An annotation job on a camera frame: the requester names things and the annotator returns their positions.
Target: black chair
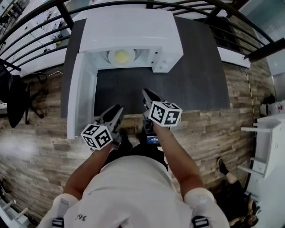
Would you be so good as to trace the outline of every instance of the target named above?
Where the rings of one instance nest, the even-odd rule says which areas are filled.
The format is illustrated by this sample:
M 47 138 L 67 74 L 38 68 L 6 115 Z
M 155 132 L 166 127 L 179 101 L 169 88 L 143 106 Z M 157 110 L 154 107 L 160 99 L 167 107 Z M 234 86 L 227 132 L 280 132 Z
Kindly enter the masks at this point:
M 44 75 L 45 79 L 41 80 L 40 75 Z M 45 74 L 34 74 L 41 84 L 47 81 Z M 39 92 L 30 96 L 31 86 L 34 82 L 24 83 L 19 75 L 11 75 L 3 60 L 0 61 L 0 100 L 7 103 L 7 115 L 2 114 L 1 117 L 8 117 L 12 128 L 16 127 L 21 121 L 25 113 L 25 124 L 29 124 L 28 112 L 32 110 L 39 118 L 43 118 L 42 114 L 39 114 L 37 110 L 32 106 L 33 100 L 41 93 L 48 94 L 47 90 L 41 89 Z

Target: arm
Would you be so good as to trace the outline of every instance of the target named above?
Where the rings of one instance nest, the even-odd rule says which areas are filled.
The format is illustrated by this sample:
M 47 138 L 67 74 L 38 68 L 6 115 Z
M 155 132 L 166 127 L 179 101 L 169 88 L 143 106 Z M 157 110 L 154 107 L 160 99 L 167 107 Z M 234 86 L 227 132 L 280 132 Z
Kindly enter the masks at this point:
M 245 220 L 245 217 L 238 217 L 236 219 L 233 219 L 232 221 L 229 222 L 230 226 L 233 226 L 234 224 L 236 224 L 236 222 L 241 221 L 243 222 Z
M 230 226 L 233 226 L 234 224 L 236 224 L 236 222 L 238 222 L 240 220 L 240 218 L 236 218 L 236 219 L 233 219 L 232 221 L 230 221 Z
M 248 215 L 252 215 L 252 213 L 253 213 L 252 204 L 253 204 L 253 199 L 250 198 L 250 200 L 248 202 Z
M 177 142 L 171 131 L 154 123 L 154 130 L 168 165 L 180 184 L 182 197 L 194 188 L 205 188 L 195 161 Z
M 74 173 L 69 177 L 63 193 L 68 193 L 81 200 L 82 194 L 92 178 L 103 168 L 105 161 L 112 149 L 110 143 L 100 151 L 94 152 Z

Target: person's leg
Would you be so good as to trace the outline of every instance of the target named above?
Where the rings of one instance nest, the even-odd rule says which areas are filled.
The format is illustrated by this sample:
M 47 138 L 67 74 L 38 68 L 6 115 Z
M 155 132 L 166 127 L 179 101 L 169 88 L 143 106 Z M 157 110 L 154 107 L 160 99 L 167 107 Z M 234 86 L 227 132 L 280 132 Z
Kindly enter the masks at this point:
M 222 158 L 218 158 L 217 165 L 219 167 L 219 171 L 227 177 L 227 180 L 230 184 L 234 184 L 235 182 L 238 181 L 236 176 L 227 170 L 227 167 L 224 164 Z

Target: black metal railing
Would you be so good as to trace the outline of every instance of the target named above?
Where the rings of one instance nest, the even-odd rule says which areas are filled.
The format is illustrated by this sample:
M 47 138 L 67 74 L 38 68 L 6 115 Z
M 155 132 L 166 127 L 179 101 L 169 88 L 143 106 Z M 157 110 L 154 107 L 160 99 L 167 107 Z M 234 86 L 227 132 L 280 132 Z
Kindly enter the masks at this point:
M 7 29 L 12 27 L 19 16 L 22 14 L 23 10 L 27 5 L 27 0 L 18 1 L 12 0 L 12 2 L 4 8 L 3 5 L 1 7 L 4 8 L 2 15 L 0 16 L 0 36 L 6 33 Z
M 231 4 L 223 3 L 220 0 L 204 0 L 205 3 L 201 3 L 201 1 L 198 0 L 185 0 L 185 1 L 179 1 L 176 3 L 166 3 L 166 2 L 159 2 L 159 1 L 153 1 L 153 0 L 126 0 L 126 1 L 116 1 L 116 2 L 107 2 L 107 3 L 101 3 L 101 4 L 94 4 L 91 6 L 85 6 L 82 8 L 78 8 L 72 11 L 68 11 L 64 5 L 64 2 L 67 0 L 50 0 L 46 2 L 45 4 L 41 5 L 40 7 L 32 10 L 30 13 L 28 13 L 26 16 L 24 16 L 21 20 L 19 20 L 17 23 L 15 23 L 10 29 L 8 29 L 2 37 L 0 38 L 0 45 L 4 45 L 5 41 L 21 26 L 29 22 L 34 17 L 38 16 L 39 14 L 43 13 L 44 11 L 52 8 L 57 7 L 58 11 L 60 12 L 60 15 L 55 16 L 53 18 L 50 18 L 41 24 L 35 26 L 34 28 L 30 29 L 29 31 L 25 32 L 23 35 L 18 37 L 16 40 L 14 40 L 11 44 L 4 46 L 3 49 L 0 50 L 0 57 L 7 52 L 13 45 L 15 45 L 17 42 L 19 42 L 21 39 L 23 39 L 25 36 L 31 34 L 35 30 L 55 21 L 58 19 L 63 18 L 66 25 L 61 25 L 59 28 L 48 32 L 44 35 L 41 35 L 34 40 L 24 44 L 17 50 L 13 51 L 11 54 L 9 54 L 4 60 L 9 61 L 9 59 L 14 56 L 19 51 L 23 50 L 24 48 L 28 47 L 32 43 L 39 41 L 42 38 L 45 38 L 53 33 L 57 33 L 59 31 L 63 31 L 67 28 L 72 30 L 73 27 L 73 20 L 71 18 L 72 14 L 79 13 L 85 10 L 93 9 L 93 8 L 99 8 L 99 7 L 106 7 L 111 5 L 126 5 L 126 4 L 143 4 L 146 5 L 146 8 L 153 8 L 153 9 L 159 9 L 159 10 L 167 10 L 171 11 L 174 15 L 181 15 L 184 13 L 189 12 L 195 12 L 198 14 L 203 15 L 203 19 L 199 19 L 201 22 L 206 23 L 210 26 L 210 28 L 213 31 L 214 38 L 216 39 L 217 45 L 226 46 L 228 49 L 231 49 L 236 52 L 240 52 L 245 55 L 244 58 L 248 58 L 251 62 L 257 61 L 261 58 L 264 58 L 270 54 L 273 54 L 283 48 L 285 48 L 285 39 L 281 39 L 279 41 L 273 41 L 262 29 L 260 29 L 257 25 L 255 25 L 251 20 L 249 20 L 245 15 L 231 7 Z M 245 28 L 242 28 L 237 23 L 231 22 L 228 18 L 225 17 L 218 17 L 217 15 L 221 10 L 225 10 L 228 14 L 235 16 L 237 19 L 242 21 L 242 23 L 247 24 L 252 29 L 256 30 L 261 36 L 264 37 L 264 39 L 267 40 L 268 44 L 265 44 L 264 42 L 260 41 L 254 34 L 252 34 L 252 31 L 248 31 Z M 61 46 L 57 47 L 52 50 L 45 50 L 45 52 L 34 56 L 25 62 L 22 62 L 20 64 L 17 64 L 17 62 L 32 54 L 35 51 L 40 50 L 41 48 L 44 48 L 50 44 L 54 44 L 63 40 L 69 39 L 69 36 L 55 38 L 53 41 L 48 42 L 46 44 L 42 44 L 41 46 L 32 49 L 28 51 L 27 53 L 21 55 L 17 59 L 13 60 L 10 64 L 15 64 L 13 66 L 15 67 L 21 67 L 22 65 L 37 59 L 41 56 L 44 56 L 46 54 L 61 50 L 66 48 L 67 46 Z

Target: white wall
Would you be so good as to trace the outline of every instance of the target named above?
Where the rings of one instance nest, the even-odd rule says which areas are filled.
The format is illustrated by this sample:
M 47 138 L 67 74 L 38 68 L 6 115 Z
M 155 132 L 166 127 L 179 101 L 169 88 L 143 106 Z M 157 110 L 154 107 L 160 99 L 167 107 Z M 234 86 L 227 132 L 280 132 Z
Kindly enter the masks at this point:
M 265 180 L 251 177 L 248 191 L 258 193 L 262 211 L 256 228 L 281 228 L 285 224 L 285 153 Z
M 7 107 L 7 105 L 4 103 L 1 103 L 1 101 L 0 101 L 0 110 L 5 109 L 6 107 Z
M 251 0 L 240 11 L 274 41 L 285 37 L 285 0 Z M 268 43 L 257 35 L 262 42 Z M 285 72 L 285 50 L 268 56 L 267 61 L 271 75 Z
M 276 101 L 285 100 L 285 73 L 280 73 L 273 76 L 273 82 L 276 92 Z

